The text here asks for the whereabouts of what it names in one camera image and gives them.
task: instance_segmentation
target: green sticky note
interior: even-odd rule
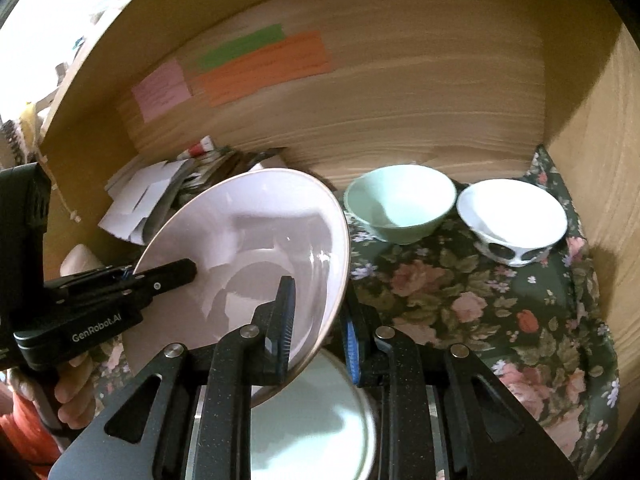
[[[282,25],[270,25],[256,30],[247,36],[227,41],[219,47],[207,52],[198,60],[198,68],[203,72],[224,65],[236,57],[244,56],[271,43],[278,43],[286,39]]]

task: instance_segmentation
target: human hand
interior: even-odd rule
[[[90,379],[94,362],[84,353],[57,368],[60,380],[56,384],[54,394],[61,404],[58,418],[72,430],[84,428],[93,420],[95,413],[94,386]],[[15,393],[31,402],[34,401],[33,383],[18,368],[11,368],[7,373],[7,379]]]

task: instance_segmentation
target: screw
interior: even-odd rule
[[[184,352],[184,346],[180,343],[171,343],[164,347],[164,355],[169,358],[179,357],[182,355],[182,352]]]
[[[240,335],[245,339],[252,339],[260,333],[260,329],[255,325],[245,325],[240,329]]]
[[[390,326],[379,326],[376,329],[376,335],[380,339],[391,339],[393,336],[396,335],[396,331]]]
[[[453,357],[457,357],[458,359],[464,359],[469,355],[469,348],[461,343],[452,345],[450,351]]]

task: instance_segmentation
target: light green bowl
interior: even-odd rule
[[[345,207],[371,235],[400,245],[431,235],[455,203],[450,178],[417,164],[369,171],[344,192]]]

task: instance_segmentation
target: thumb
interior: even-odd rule
[[[35,390],[31,381],[20,371],[19,368],[9,368],[6,374],[10,388],[21,397],[33,402],[35,400]]]

